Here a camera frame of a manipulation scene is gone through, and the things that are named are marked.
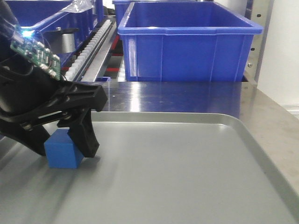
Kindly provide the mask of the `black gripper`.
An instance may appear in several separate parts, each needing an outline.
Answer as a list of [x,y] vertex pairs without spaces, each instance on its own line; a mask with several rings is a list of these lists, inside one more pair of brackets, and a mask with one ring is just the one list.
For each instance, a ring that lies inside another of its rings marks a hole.
[[94,158],[99,143],[91,111],[102,111],[107,95],[101,85],[57,81],[40,68],[0,68],[0,134],[45,156],[50,137],[43,125],[58,121],[85,158]]

